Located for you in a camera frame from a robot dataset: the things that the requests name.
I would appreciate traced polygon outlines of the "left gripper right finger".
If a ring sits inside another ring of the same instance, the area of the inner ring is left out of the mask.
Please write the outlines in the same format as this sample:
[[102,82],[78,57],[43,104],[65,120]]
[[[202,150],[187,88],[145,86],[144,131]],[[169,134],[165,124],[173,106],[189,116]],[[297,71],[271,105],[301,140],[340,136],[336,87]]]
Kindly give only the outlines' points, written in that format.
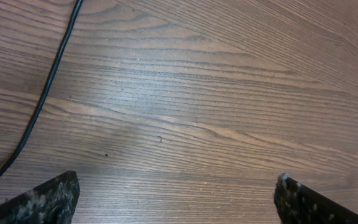
[[282,173],[273,202],[282,224],[358,224],[358,214]]

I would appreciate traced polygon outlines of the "black cable silver connector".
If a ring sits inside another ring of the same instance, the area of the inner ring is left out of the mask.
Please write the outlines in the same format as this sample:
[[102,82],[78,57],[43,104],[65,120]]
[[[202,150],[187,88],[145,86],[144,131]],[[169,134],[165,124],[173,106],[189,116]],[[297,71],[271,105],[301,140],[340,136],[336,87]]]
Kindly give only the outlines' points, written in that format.
[[26,145],[31,132],[37,122],[37,119],[39,117],[40,112],[42,111],[43,105],[47,99],[48,93],[52,87],[52,83],[54,81],[55,75],[57,73],[59,64],[61,62],[61,59],[63,57],[63,53],[65,51],[65,48],[67,46],[67,43],[70,39],[72,30],[74,28],[75,22],[76,22],[76,18],[80,12],[81,6],[83,4],[83,0],[76,0],[75,5],[73,7],[73,10],[71,12],[70,15],[70,19],[67,25],[67,29],[63,35],[63,38],[60,42],[60,45],[57,49],[55,58],[53,60],[52,66],[50,68],[50,71],[48,73],[48,77],[45,81],[45,85],[42,89],[42,92],[40,94],[39,100],[36,104],[35,110],[32,114],[32,116],[30,117],[30,120],[28,122],[28,125],[26,126],[25,131],[23,132],[23,135],[20,139],[20,141],[18,142],[18,145],[16,146],[14,152],[12,153],[12,155],[8,158],[8,160],[2,165],[2,167],[0,168],[0,178],[1,176],[8,170],[8,168],[10,168],[10,166],[12,166],[12,164],[14,163],[14,161],[18,158],[19,154],[21,153],[21,151],[23,150],[24,146]]

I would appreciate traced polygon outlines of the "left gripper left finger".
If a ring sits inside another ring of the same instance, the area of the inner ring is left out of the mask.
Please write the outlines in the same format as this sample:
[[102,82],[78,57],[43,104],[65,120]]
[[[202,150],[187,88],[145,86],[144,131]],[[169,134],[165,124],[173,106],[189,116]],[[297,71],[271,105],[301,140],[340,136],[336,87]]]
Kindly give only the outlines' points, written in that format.
[[0,224],[71,224],[80,196],[76,172],[64,172],[0,204]]

